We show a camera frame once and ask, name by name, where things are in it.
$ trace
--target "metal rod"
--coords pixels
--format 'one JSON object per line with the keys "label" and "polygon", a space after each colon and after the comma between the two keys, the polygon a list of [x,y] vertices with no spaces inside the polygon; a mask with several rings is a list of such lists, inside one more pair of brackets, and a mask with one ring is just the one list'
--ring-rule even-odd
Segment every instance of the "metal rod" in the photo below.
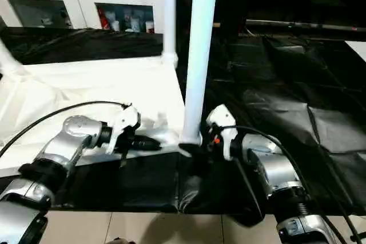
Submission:
{"label": "metal rod", "polygon": [[200,124],[216,0],[193,0],[181,143],[201,143]]}
{"label": "metal rod", "polygon": [[163,62],[172,62],[176,68],[176,0],[164,0]]}

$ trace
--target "black plastic sheet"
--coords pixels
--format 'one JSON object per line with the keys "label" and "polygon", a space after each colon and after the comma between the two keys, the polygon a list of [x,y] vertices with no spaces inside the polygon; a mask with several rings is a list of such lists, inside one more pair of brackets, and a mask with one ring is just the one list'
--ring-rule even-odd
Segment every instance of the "black plastic sheet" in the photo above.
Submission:
{"label": "black plastic sheet", "polygon": [[[162,51],[162,36],[150,34],[8,28],[1,37],[25,64]],[[180,49],[184,94],[188,44]],[[208,113],[226,104],[238,125],[274,135],[288,148],[327,214],[340,214],[332,195],[350,213],[365,214],[365,74],[365,62],[342,41],[254,37],[223,45],[213,38],[202,132]],[[10,180],[0,179],[0,190]],[[119,162],[78,167],[55,208],[233,214],[250,224],[252,203],[233,163],[171,153],[129,159],[123,168]]]}
{"label": "black plastic sheet", "polygon": [[[224,52],[231,55],[223,59]],[[336,198],[364,214],[365,73],[366,63],[342,41],[243,38],[227,51],[214,40],[202,118],[226,104],[238,125],[283,143],[327,213],[340,214]],[[202,186],[192,201],[213,192]]]}

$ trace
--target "cabinet glass door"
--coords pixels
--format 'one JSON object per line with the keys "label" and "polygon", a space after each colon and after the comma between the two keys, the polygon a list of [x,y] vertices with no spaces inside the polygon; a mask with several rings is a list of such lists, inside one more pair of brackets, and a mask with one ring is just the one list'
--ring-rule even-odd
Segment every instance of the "cabinet glass door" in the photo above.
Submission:
{"label": "cabinet glass door", "polygon": [[0,0],[8,27],[85,28],[78,0]]}
{"label": "cabinet glass door", "polygon": [[79,0],[79,3],[87,27],[164,33],[164,0]]}
{"label": "cabinet glass door", "polygon": [[72,28],[61,0],[8,0],[23,27]]}
{"label": "cabinet glass door", "polygon": [[103,29],[154,33],[153,6],[96,3]]}

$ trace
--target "small black object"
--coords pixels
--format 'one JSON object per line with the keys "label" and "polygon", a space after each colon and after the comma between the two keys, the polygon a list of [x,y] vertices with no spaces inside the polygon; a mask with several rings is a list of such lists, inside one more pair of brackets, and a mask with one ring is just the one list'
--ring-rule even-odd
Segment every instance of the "small black object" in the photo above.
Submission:
{"label": "small black object", "polygon": [[46,217],[39,216],[35,218],[19,241],[19,244],[39,244],[46,230],[47,223],[48,219]]}
{"label": "small black object", "polygon": [[[366,231],[364,231],[364,232],[362,232],[362,233],[359,233],[358,235],[359,235],[359,237],[360,237],[361,239],[364,239],[364,238],[366,238]],[[353,242],[356,242],[356,237],[355,237],[354,235],[352,235],[352,236],[351,236],[351,240],[352,240]]]}
{"label": "small black object", "polygon": [[101,122],[102,130],[96,144],[98,147],[101,147],[103,143],[109,143],[110,137],[112,136],[112,127],[108,127],[107,123],[104,121]]}
{"label": "small black object", "polygon": [[160,142],[144,135],[135,135],[131,149],[141,151],[158,151],[161,149]]}

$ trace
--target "black cable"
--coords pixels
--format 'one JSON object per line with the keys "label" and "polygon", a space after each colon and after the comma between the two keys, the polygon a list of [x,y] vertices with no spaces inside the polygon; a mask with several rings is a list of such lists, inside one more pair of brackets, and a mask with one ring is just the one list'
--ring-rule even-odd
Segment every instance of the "black cable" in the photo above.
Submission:
{"label": "black cable", "polygon": [[348,227],[350,228],[350,230],[351,230],[351,232],[353,234],[353,237],[355,239],[355,242],[357,244],[362,244],[362,241],[361,241],[361,238],[359,236],[359,233],[357,232],[357,230],[356,230],[355,226],[353,225],[352,221],[349,219],[349,216],[348,216],[347,212],[345,211],[345,209],[343,208],[342,204],[338,201],[338,199],[336,198],[336,196],[334,195],[334,193],[332,192],[332,190],[328,186],[325,186],[325,188],[330,193],[330,195],[333,198],[333,200],[337,203],[338,208],[341,210],[342,216],[345,219]]}
{"label": "black cable", "polygon": [[[235,129],[242,129],[242,130],[246,130],[248,132],[252,132],[252,133],[256,133],[256,134],[259,134],[259,135],[262,135],[263,137],[269,139],[270,141],[272,141],[274,144],[276,144],[281,150],[282,152],[285,154],[285,156],[289,159],[289,161],[291,162],[291,164],[293,165],[294,169],[296,170],[296,173],[297,175],[299,176],[300,178],[300,181],[301,183],[304,185],[305,189],[307,190],[307,192],[310,193],[310,188],[307,184],[307,182],[305,181],[304,179],[304,176],[303,174],[301,173],[298,165],[296,164],[295,160],[293,159],[293,157],[290,155],[290,153],[288,152],[288,150],[276,139],[276,138],[273,138],[271,137],[270,135],[266,134],[266,133],[263,133],[262,131],[260,130],[257,130],[255,128],[252,128],[252,127],[247,127],[247,126],[237,126],[237,125],[231,125],[231,126],[223,126],[223,127],[219,127],[219,129],[221,130],[224,130],[224,129],[232,129],[232,128],[235,128]],[[319,202],[313,198],[313,200],[315,201],[315,203],[317,204],[317,207],[319,209],[321,209],[320,207],[320,204]],[[336,226],[334,226],[334,224],[329,220],[329,218],[325,215],[325,214],[322,214],[321,217],[323,218],[323,220],[328,224],[328,226],[331,228],[331,230],[336,234],[337,238],[339,239],[339,241],[342,243],[342,244],[347,244],[346,240],[344,239],[344,237],[341,235],[341,233],[338,231],[338,229],[336,228]]]}
{"label": "black cable", "polygon": [[59,109],[57,111],[54,111],[52,113],[49,113],[48,115],[45,115],[44,117],[41,117],[40,119],[34,121],[33,123],[31,123],[30,125],[28,125],[27,127],[25,127],[23,130],[21,130],[16,136],[14,136],[7,144],[5,144],[5,146],[0,150],[0,157],[4,155],[4,153],[6,152],[7,149],[9,149],[9,147],[14,144],[15,141],[17,141],[18,139],[20,139],[20,137],[22,137],[25,133],[27,133],[29,130],[31,130],[34,126],[40,124],[42,121],[53,117],[56,114],[62,113],[63,111],[68,111],[70,109],[74,109],[77,107],[81,107],[81,106],[85,106],[85,105],[92,105],[92,104],[112,104],[112,105],[119,105],[122,108],[126,108],[128,107],[128,105],[126,104],[122,104],[119,102],[113,102],[113,101],[89,101],[89,102],[83,102],[83,103],[79,103],[79,104],[75,104],[75,105],[71,105],[62,109]]}

